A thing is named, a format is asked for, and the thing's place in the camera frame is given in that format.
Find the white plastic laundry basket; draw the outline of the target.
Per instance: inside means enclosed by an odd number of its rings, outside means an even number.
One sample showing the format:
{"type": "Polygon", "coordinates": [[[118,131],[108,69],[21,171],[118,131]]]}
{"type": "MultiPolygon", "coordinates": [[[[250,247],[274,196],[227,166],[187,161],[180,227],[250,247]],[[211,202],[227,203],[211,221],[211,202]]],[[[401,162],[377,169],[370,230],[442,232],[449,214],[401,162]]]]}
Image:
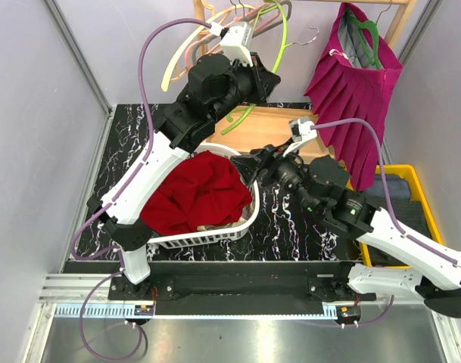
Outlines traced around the white plastic laundry basket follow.
{"type": "MultiPolygon", "coordinates": [[[[211,153],[225,157],[228,160],[230,160],[230,157],[232,156],[242,155],[238,151],[223,144],[204,142],[188,158],[194,157],[204,151],[210,151],[211,153]]],[[[183,247],[196,247],[215,244],[221,240],[238,240],[240,237],[245,236],[250,226],[256,221],[257,214],[260,209],[260,190],[256,181],[254,181],[251,185],[246,185],[242,178],[241,181],[251,192],[252,202],[250,204],[254,205],[254,212],[246,221],[246,223],[233,228],[224,228],[214,231],[196,231],[193,233],[170,236],[163,236],[162,234],[158,234],[156,231],[154,231],[153,236],[151,236],[151,238],[148,240],[148,245],[159,246],[171,250],[183,247]]]]}

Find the green hanger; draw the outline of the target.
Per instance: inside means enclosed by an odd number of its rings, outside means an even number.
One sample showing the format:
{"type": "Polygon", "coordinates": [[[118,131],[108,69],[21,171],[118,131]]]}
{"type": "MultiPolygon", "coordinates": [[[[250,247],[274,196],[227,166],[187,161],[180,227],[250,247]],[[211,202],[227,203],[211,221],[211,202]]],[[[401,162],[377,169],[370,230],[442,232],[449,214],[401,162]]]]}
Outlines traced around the green hanger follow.
{"type": "Polygon", "coordinates": [[[361,49],[366,55],[369,65],[376,70],[383,68],[378,56],[379,33],[378,27],[372,20],[360,21],[351,11],[345,11],[345,19],[357,34],[361,49]]]}

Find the pastel floral skirt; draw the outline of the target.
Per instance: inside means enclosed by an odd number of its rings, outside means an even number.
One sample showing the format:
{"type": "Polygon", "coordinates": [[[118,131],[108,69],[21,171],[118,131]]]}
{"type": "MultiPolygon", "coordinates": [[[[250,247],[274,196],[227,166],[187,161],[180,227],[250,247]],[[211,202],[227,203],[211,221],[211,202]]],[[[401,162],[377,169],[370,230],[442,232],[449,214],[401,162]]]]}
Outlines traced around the pastel floral skirt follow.
{"type": "Polygon", "coordinates": [[[237,222],[228,222],[228,223],[220,224],[220,225],[200,225],[197,227],[197,231],[214,231],[218,229],[238,227],[246,223],[246,221],[251,217],[253,212],[254,212],[254,205],[249,204],[242,210],[241,217],[239,218],[237,222]]]}

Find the cream plastic hanger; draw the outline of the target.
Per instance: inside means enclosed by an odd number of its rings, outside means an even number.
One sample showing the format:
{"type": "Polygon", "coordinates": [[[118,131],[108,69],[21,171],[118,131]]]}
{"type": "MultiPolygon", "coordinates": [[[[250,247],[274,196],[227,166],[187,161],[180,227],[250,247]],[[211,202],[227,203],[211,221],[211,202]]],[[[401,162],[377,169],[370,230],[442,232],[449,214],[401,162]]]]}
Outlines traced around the cream plastic hanger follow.
{"type": "MultiPolygon", "coordinates": [[[[216,11],[215,7],[209,4],[207,1],[194,1],[195,15],[199,20],[206,20],[208,23],[217,22],[221,25],[232,23],[233,20],[228,20],[234,13],[234,10],[243,10],[244,15],[248,12],[252,12],[255,7],[249,4],[243,5],[232,5],[231,7],[224,8],[221,11],[216,11]]],[[[164,71],[163,78],[161,80],[161,90],[167,92],[170,84],[176,82],[186,75],[190,66],[193,62],[190,60],[191,51],[196,49],[197,44],[202,44],[202,49],[197,51],[199,55],[205,55],[208,52],[215,52],[218,46],[214,46],[208,50],[208,47],[203,44],[204,40],[208,40],[211,36],[209,30],[203,28],[203,26],[197,26],[196,30],[192,31],[190,35],[180,44],[176,49],[173,56],[170,58],[169,63],[164,71]]]]}

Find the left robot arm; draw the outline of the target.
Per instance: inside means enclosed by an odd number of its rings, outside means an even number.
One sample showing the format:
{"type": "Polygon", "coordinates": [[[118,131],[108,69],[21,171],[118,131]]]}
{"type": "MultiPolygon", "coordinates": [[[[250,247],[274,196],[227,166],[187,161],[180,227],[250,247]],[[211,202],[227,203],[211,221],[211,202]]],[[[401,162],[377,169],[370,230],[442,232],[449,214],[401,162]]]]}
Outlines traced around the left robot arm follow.
{"type": "Polygon", "coordinates": [[[145,250],[153,231],[140,217],[147,200],[224,116],[244,102],[263,103],[280,82],[255,52],[249,64],[223,54],[204,55],[189,70],[176,101],[154,122],[154,135],[121,180],[103,197],[89,198],[89,210],[122,250],[124,288],[131,297],[144,299],[151,292],[145,250]]]}

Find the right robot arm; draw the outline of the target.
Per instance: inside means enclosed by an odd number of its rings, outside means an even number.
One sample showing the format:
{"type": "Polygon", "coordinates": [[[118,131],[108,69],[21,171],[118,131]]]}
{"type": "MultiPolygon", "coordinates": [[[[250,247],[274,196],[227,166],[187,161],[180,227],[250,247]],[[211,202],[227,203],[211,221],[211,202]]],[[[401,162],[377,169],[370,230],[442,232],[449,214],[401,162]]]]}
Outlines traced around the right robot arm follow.
{"type": "Polygon", "coordinates": [[[330,156],[305,164],[296,153],[269,145],[252,154],[233,156],[231,161],[245,182],[278,183],[330,232],[372,246],[408,266],[376,268],[343,262],[330,281],[334,299],[387,294],[461,318],[461,252],[393,221],[391,208],[370,203],[347,188],[348,172],[330,156]]]}

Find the red dress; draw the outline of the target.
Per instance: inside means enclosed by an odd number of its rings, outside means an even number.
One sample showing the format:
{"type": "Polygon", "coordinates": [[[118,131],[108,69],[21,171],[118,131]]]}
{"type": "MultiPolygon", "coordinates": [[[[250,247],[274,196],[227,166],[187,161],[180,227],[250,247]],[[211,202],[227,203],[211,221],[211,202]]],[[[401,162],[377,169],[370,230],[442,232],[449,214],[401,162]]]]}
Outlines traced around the red dress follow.
{"type": "Polygon", "coordinates": [[[140,218],[163,236],[187,234],[200,225],[237,222],[252,202],[233,163],[204,151],[181,162],[146,202],[140,218]]]}

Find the magenta dress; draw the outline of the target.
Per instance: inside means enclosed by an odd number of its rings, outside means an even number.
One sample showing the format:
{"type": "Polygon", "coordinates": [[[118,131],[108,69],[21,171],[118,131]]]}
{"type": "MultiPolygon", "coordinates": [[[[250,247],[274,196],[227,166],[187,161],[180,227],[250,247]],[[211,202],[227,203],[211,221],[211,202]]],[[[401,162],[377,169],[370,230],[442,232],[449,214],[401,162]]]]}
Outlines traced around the magenta dress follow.
{"type": "Polygon", "coordinates": [[[375,180],[375,144],[383,142],[389,104],[403,65],[381,36],[378,56],[383,68],[369,65],[345,11],[360,21],[368,20],[356,5],[341,4],[305,95],[324,126],[319,131],[323,143],[333,147],[336,160],[344,161],[352,187],[364,191],[375,180]]]}

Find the yellow-green hanger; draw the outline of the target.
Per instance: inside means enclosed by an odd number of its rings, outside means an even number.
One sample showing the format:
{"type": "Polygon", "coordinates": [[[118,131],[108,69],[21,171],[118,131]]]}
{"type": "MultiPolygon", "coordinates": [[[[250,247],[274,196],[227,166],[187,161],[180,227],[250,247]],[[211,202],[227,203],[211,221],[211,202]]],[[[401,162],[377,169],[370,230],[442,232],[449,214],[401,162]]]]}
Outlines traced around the yellow-green hanger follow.
{"type": "MultiPolygon", "coordinates": [[[[314,30],[316,34],[307,42],[292,42],[292,43],[287,43],[288,40],[288,21],[287,17],[285,15],[285,12],[283,10],[283,7],[279,1],[265,1],[264,2],[264,8],[263,10],[259,10],[257,12],[257,18],[259,18],[261,15],[264,15],[266,12],[269,12],[271,10],[275,9],[279,10],[279,13],[281,15],[281,20],[282,20],[282,39],[281,39],[281,45],[279,48],[279,52],[276,57],[276,61],[274,63],[272,72],[276,73],[282,59],[284,57],[285,50],[287,48],[290,48],[292,45],[299,45],[299,46],[306,46],[309,45],[310,43],[314,42],[318,36],[319,36],[319,28],[315,26],[309,26],[309,29],[314,30]]],[[[234,110],[230,111],[226,115],[226,119],[231,123],[229,126],[227,126],[224,130],[221,131],[221,135],[227,135],[234,129],[236,129],[238,126],[240,126],[247,117],[251,114],[251,112],[256,108],[257,104],[249,104],[246,107],[236,107],[234,110]]]]}

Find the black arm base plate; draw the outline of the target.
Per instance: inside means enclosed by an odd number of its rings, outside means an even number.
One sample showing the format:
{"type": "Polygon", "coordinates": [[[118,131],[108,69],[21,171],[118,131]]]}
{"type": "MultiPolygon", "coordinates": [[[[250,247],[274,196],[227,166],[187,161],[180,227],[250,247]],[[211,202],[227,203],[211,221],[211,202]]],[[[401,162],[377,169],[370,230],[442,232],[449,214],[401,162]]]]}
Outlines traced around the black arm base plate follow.
{"type": "Polygon", "coordinates": [[[156,300],[159,317],[171,315],[311,315],[323,303],[375,302],[375,293],[348,287],[352,262],[153,262],[134,285],[113,278],[110,300],[156,300]]]}

